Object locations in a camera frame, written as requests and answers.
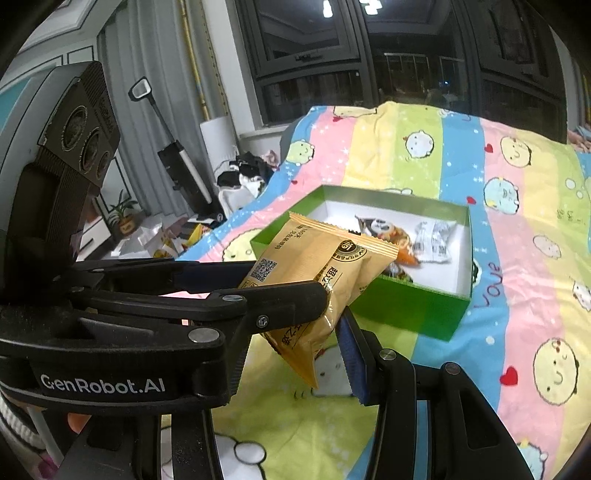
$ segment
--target green box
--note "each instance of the green box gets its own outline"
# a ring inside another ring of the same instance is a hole
[[[472,229],[467,206],[414,195],[323,185],[296,203],[290,211],[341,228],[359,231],[355,215],[385,219],[413,238],[413,225],[425,218],[456,222],[449,239],[451,262],[404,267],[415,283],[380,275],[353,302],[353,312],[375,322],[449,340],[472,297]],[[289,219],[285,212],[252,241],[260,258]]]

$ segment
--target window sill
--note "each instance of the window sill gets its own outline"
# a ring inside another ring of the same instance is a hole
[[[240,134],[240,140],[251,140],[258,137],[270,137],[272,135],[282,134],[289,124],[276,125],[274,127],[262,127],[252,132]]]

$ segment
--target colorful blanket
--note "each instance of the colorful blanket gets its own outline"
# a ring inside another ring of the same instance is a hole
[[[360,323],[417,364],[460,364],[535,480],[551,479],[591,421],[588,174],[591,155],[464,114],[396,103],[315,107],[261,197],[182,260],[252,258],[249,239],[323,183],[468,204],[475,285],[451,341]],[[337,347],[327,348],[316,365],[326,384],[311,391],[253,339],[238,394],[214,413],[216,430],[262,445],[268,480],[361,480],[376,410],[343,396],[341,363]]]

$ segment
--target pink stripe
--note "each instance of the pink stripe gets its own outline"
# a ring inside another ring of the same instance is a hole
[[[485,146],[493,147],[493,153],[486,153],[486,181],[493,177],[509,180],[518,187],[521,204],[515,216],[487,208],[509,305],[504,371],[514,367],[519,379],[516,386],[501,388],[498,414],[516,442],[528,439],[548,453],[547,476],[560,444],[564,408],[540,397],[534,382],[533,360],[539,346],[548,339],[564,337],[564,328],[554,278],[545,265],[544,255],[533,244],[535,232],[523,217],[527,204],[525,171],[509,165],[501,153],[501,139],[514,137],[516,132],[486,120],[482,120],[482,126]]]
[[[310,135],[310,143],[315,147],[314,158],[301,166],[287,192],[266,209],[255,212],[243,225],[233,229],[199,261],[221,261],[223,250],[239,235],[253,228],[265,228],[321,184],[340,185],[348,160],[345,149],[350,148],[355,123],[355,118],[333,122],[332,110],[320,115]]]

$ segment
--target yellow snack bag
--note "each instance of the yellow snack bag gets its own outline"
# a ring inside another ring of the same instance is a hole
[[[316,280],[329,293],[324,315],[264,334],[306,383],[318,388],[314,359],[345,307],[398,256],[398,247],[290,212],[240,288]]]

